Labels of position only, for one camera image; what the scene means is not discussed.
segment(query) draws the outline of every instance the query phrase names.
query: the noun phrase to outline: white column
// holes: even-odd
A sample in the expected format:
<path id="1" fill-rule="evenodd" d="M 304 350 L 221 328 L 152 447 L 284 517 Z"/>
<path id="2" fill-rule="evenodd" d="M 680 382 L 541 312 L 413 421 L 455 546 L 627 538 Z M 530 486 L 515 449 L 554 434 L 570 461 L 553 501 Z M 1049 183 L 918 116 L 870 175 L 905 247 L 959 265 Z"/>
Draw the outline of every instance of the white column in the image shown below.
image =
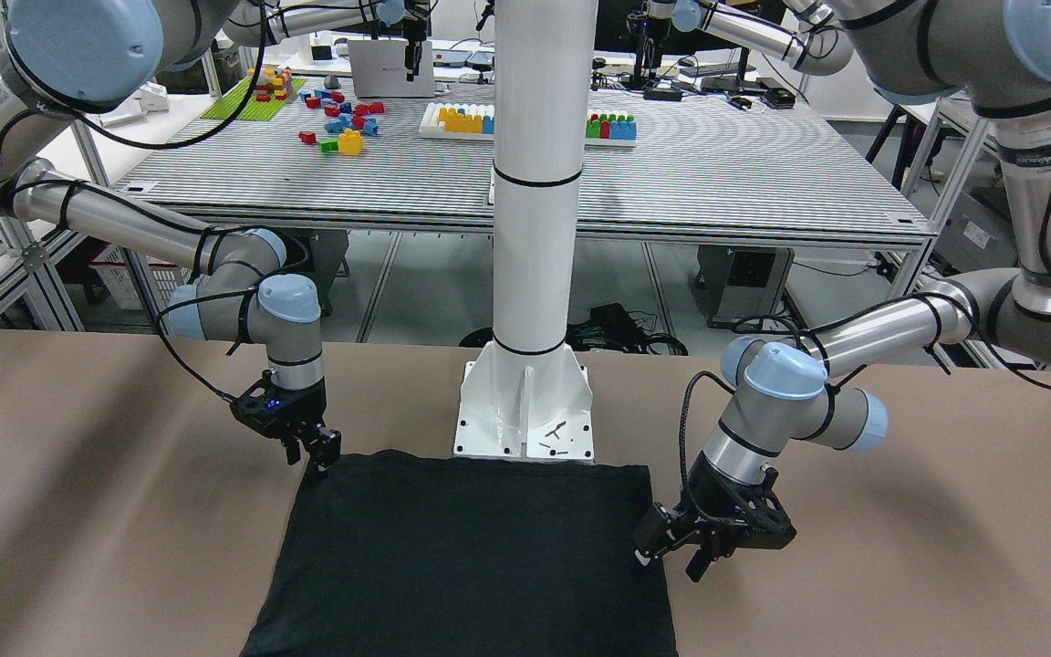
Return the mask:
<path id="1" fill-rule="evenodd" d="M 563 338 L 596 8 L 497 4 L 496 342 L 461 387 L 456 456 L 593 458 L 592 392 Z"/>

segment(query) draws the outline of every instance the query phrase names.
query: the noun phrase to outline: ribbed metal tabletop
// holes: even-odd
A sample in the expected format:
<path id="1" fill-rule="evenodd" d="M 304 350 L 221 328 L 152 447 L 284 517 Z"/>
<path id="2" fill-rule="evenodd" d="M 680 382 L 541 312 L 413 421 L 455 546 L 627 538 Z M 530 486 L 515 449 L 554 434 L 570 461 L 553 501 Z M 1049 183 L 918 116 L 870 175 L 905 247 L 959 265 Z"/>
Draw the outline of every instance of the ribbed metal tabletop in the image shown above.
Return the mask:
<path id="1" fill-rule="evenodd" d="M 353 100 L 350 80 L 343 89 Z M 493 103 L 455 84 L 451 103 Z M 207 142 L 154 152 L 122 183 L 137 198 L 210 221 L 294 227 L 488 232 L 492 142 L 417 136 L 429 100 L 386 100 L 380 136 L 356 157 L 318 152 L 297 132 L 326 117 L 295 100 L 273 121 L 235 121 Z M 805 104 L 741 111 L 716 97 L 682 103 L 591 93 L 591 107 L 639 123 L 635 148 L 588 147 L 579 232 L 654 241 L 895 246 L 930 225 Z M 178 139 L 215 125 L 197 120 Z"/>

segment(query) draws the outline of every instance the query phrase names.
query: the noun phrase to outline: black cloth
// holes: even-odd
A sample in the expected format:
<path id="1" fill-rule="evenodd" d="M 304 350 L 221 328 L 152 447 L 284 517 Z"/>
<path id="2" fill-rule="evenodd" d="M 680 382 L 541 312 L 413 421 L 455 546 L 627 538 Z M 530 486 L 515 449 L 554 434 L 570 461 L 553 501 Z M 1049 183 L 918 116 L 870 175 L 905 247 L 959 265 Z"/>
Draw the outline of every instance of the black cloth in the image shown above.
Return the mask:
<path id="1" fill-rule="evenodd" d="M 308 470 L 245 657 L 674 656 L 646 467 L 398 452 Z"/>

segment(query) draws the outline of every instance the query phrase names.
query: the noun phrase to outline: beige tabletop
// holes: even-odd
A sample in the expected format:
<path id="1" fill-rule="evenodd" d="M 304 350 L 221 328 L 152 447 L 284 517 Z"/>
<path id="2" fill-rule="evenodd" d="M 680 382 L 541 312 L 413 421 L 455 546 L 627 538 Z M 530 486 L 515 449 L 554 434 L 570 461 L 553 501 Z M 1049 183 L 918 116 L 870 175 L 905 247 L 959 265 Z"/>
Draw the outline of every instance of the beige tabletop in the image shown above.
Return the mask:
<path id="1" fill-rule="evenodd" d="M 257 348 L 183 343 L 228 391 Z M 329 345 L 350 452 L 447 457 L 470 350 Z M 676 424 L 706 358 L 584 354 L 602 463 L 679 491 Z M 880 366 L 874 453 L 794 445 L 799 536 L 700 584 L 667 562 L 676 638 L 704 654 L 1051 654 L 1051 394 L 1008 374 Z M 701 448 L 725 395 L 702 384 Z M 154 337 L 0 331 L 0 654 L 236 654 L 266 596 L 298 467 L 177 370 Z"/>

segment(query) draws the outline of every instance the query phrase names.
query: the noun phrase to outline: laundry basket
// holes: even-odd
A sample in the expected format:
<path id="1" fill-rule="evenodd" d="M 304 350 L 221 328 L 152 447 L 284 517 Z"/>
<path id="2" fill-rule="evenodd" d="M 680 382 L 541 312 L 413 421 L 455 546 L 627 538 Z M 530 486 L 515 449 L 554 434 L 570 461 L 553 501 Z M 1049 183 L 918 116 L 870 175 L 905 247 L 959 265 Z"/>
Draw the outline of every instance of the laundry basket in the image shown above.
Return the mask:
<path id="1" fill-rule="evenodd" d="M 100 254 L 88 262 L 87 266 L 96 270 L 104 280 L 104 286 L 116 300 L 118 307 L 121 307 L 122 310 L 142 310 L 141 296 L 137 295 L 132 278 L 128 275 L 128 268 L 124 266 L 120 246 L 104 246 L 104 249 L 100 250 Z M 189 278 L 189 271 L 183 266 L 172 265 L 172 263 L 158 259 L 148 259 L 148 269 L 153 273 L 160 302 L 167 307 L 172 290 L 183 286 Z"/>

